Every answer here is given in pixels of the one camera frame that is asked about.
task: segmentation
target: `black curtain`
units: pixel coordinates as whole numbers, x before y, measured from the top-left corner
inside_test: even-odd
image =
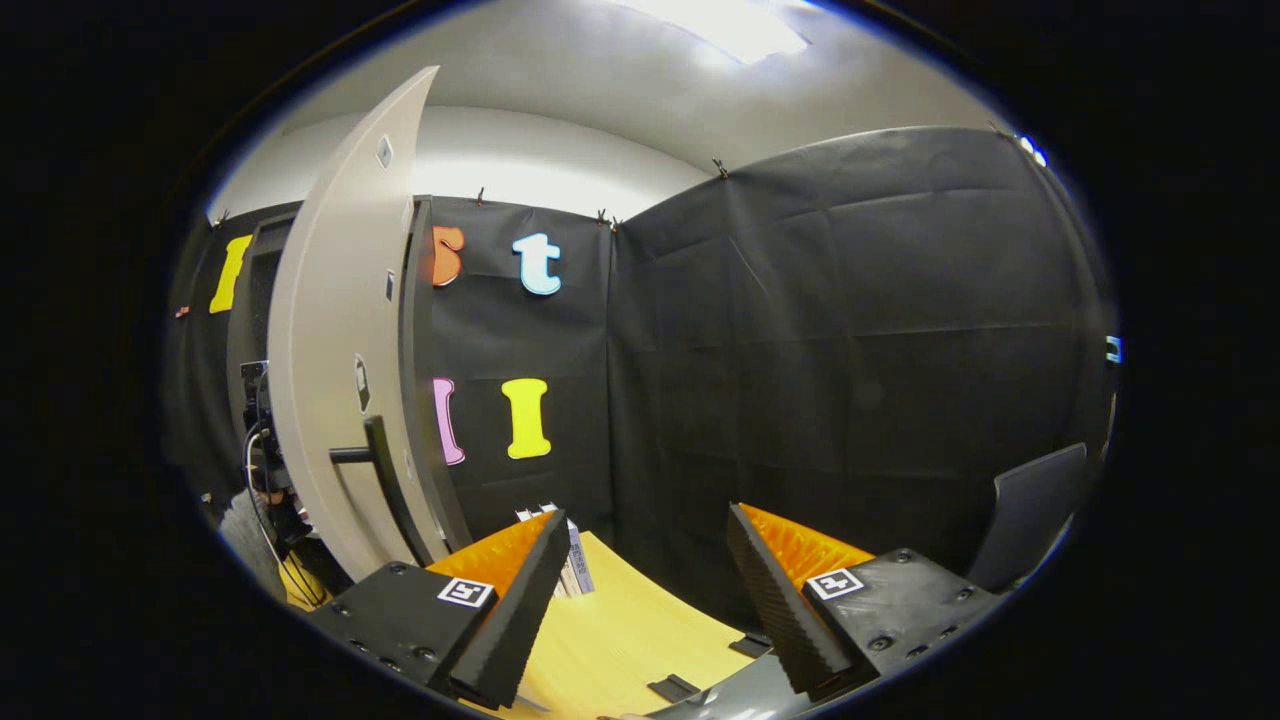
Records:
[[[1108,392],[1078,382],[1105,342],[1042,173],[989,131],[884,131],[627,220],[608,318],[618,551],[742,628],[735,501],[963,574],[996,474],[1105,434],[1105,413],[1064,429]]]
[[[430,373],[454,383],[449,415],[466,457],[448,474],[471,536],[479,539],[511,525],[516,510],[554,502],[582,530],[612,542],[604,359],[608,224],[456,197],[433,197],[431,222],[458,228],[465,241],[457,251],[460,275],[433,287],[425,268],[416,292],[431,296]],[[532,233],[547,233],[561,251],[548,265],[562,283],[552,295],[535,295],[520,279],[521,256],[512,243]],[[512,419],[502,384],[517,378],[548,386],[541,416],[552,450],[540,457],[515,460],[507,454]],[[436,433],[436,424],[425,432]]]
[[[210,313],[209,304],[218,290],[227,245],[237,238],[253,234],[264,220],[279,218],[297,210],[300,202],[264,208],[229,218],[219,227],[206,218],[192,220],[191,234],[184,240],[183,252],[174,266],[169,293],[170,315],[165,332],[164,368],[160,379],[164,447],[166,460],[183,470],[191,489],[201,496],[209,493],[212,519],[221,516],[230,498],[244,488],[241,475],[243,459],[241,441],[244,437],[243,420],[233,413],[229,398],[243,396],[229,378],[228,364],[261,360],[265,354],[265,318],[270,305],[274,264],[253,273],[253,259],[276,260],[278,256],[260,255],[268,237],[250,242],[244,263],[237,278],[232,309]],[[288,224],[284,224],[284,234]],[[283,246],[283,236],[273,242]],[[189,311],[175,316],[179,307]],[[243,345],[230,343],[233,327],[244,327]]]
[[[685,601],[758,629],[724,544],[731,502],[963,574],[995,475],[1080,441],[1096,457],[1105,441],[1106,269],[1066,188],[993,132],[803,147],[616,234],[554,210],[431,202],[465,245],[447,286],[415,269],[434,329],[415,373],[454,383],[466,459],[447,473],[474,538],[556,502]],[[186,260],[169,406],[184,409],[188,477],[219,502],[241,487],[229,378],[260,359],[280,218],[297,205],[233,218]],[[255,228],[232,313],[210,315],[221,249]],[[512,250],[538,232],[561,249],[548,296],[522,286]],[[548,383],[545,456],[507,455],[500,388],[517,378]],[[439,442],[435,423],[422,430]]]

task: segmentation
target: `gray sweater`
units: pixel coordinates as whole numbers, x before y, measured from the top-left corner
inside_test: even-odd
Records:
[[[275,565],[275,556],[262,538],[257,516],[253,515],[253,505],[266,523],[266,533],[275,541],[275,529],[266,520],[266,503],[256,492],[244,492],[232,498],[232,506],[223,515],[221,524],[218,525],[218,534],[221,536],[236,557],[248,568],[250,574],[257,580],[271,597],[285,602],[284,583],[280,580],[280,571]]]

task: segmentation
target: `yellow table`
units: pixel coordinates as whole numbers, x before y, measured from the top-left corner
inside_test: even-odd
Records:
[[[740,630],[685,605],[594,534],[581,538],[595,592],[550,600],[525,669],[521,694],[549,712],[520,702],[485,712],[509,720],[653,712],[669,703],[648,683],[676,674],[707,688],[751,662],[728,647]]]

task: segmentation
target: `open door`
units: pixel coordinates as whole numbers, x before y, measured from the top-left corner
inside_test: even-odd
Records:
[[[430,469],[411,451],[399,350],[415,145],[438,69],[387,96],[321,168],[271,297],[280,451],[315,529],[356,582],[393,560],[448,555],[422,489]]]

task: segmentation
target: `pink letter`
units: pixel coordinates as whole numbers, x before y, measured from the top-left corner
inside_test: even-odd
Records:
[[[435,387],[435,419],[440,423],[440,445],[444,446],[444,462],[457,465],[466,460],[467,455],[453,439],[453,423],[449,421],[449,396],[453,395],[453,380],[449,378],[435,378],[431,380]]]

